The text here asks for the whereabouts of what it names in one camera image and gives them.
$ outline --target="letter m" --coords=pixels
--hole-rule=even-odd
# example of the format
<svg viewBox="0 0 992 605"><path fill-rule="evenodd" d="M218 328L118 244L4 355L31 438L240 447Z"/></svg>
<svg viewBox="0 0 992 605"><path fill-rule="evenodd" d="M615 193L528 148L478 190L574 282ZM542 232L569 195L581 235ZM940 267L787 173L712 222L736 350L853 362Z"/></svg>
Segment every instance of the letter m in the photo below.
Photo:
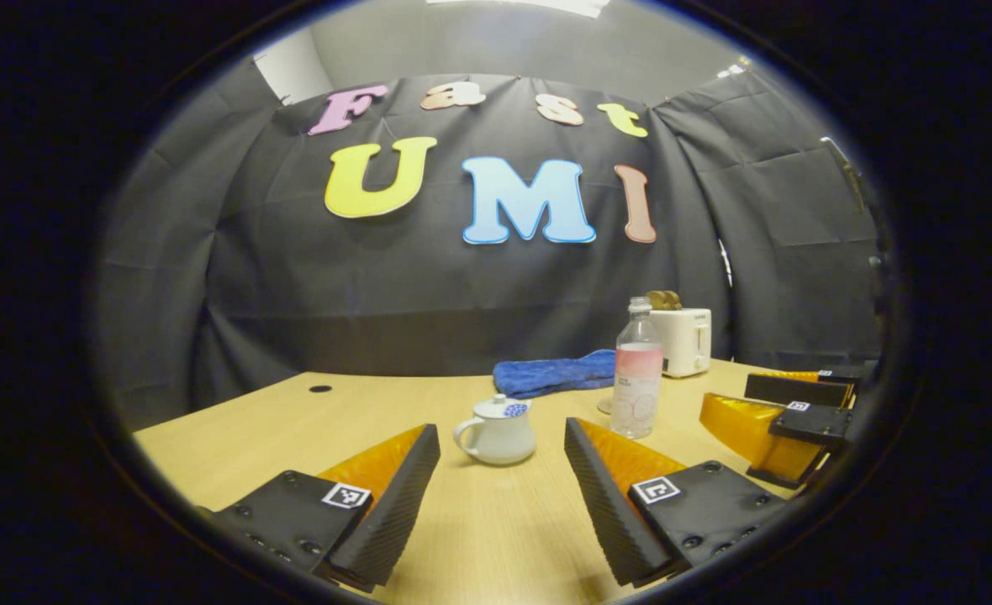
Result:
<svg viewBox="0 0 992 605"><path fill-rule="evenodd" d="M510 234L499 222L499 208L522 239L531 239L549 209L549 223L541 232L561 244L585 244L597 231L585 222L578 176L582 167L573 161L548 160L537 170L529 187L501 157L472 157L462 169L473 176L473 224L462 231L469 244L500 244Z"/></svg>

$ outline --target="ceiling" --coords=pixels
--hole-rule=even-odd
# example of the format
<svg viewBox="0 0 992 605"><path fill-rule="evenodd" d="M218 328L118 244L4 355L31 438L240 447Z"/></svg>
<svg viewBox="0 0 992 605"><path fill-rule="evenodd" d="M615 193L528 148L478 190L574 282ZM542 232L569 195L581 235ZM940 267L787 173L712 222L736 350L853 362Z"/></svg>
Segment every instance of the ceiling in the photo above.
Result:
<svg viewBox="0 0 992 605"><path fill-rule="evenodd" d="M364 0L255 54L285 103L437 73L568 82L659 103L735 64L741 51L658 5L611 0L597 18L510 3Z"/></svg>

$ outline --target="wooden table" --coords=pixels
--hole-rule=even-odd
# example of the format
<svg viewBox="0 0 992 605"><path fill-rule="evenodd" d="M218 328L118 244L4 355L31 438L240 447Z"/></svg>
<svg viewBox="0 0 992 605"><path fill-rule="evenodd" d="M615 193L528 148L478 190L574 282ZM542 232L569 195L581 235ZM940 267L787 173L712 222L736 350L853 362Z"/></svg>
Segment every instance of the wooden table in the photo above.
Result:
<svg viewBox="0 0 992 605"><path fill-rule="evenodd" d="M743 472L735 455L699 424L704 392L741 396L760 371L713 360L710 371L662 379L653 433L641 439L692 465L719 460ZM311 393L327 384L331 391ZM219 405L143 429L135 437L193 504L220 510L278 472L315 475L422 423L439 430L441 457L418 524L391 581L372 594L384 602L606 602L636 592L612 578L578 483L562 451L566 417L607 426L597 410L611 388L538 397L530 410L537 451L523 463L492 467L459 450L451 433L492 397L491 376L388 378L307 372ZM759 482L780 497L793 492Z"/></svg>

